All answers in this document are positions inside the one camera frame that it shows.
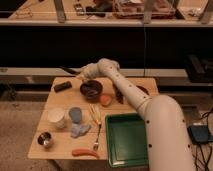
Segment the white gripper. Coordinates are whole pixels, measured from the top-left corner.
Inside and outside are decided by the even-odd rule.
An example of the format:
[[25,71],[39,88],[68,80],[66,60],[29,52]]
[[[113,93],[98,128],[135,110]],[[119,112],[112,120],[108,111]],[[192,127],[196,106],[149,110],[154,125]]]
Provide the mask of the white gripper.
[[86,81],[94,79],[100,75],[98,65],[96,63],[90,63],[81,68],[80,73],[77,75],[77,78]]

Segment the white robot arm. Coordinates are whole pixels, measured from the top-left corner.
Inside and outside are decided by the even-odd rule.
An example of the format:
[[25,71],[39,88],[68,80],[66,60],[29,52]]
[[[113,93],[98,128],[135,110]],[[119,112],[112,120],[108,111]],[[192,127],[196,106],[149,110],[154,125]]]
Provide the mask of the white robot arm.
[[168,95],[151,97],[124,77],[119,63],[102,58],[80,69],[78,78],[109,78],[146,123],[150,171],[195,171],[183,111]]

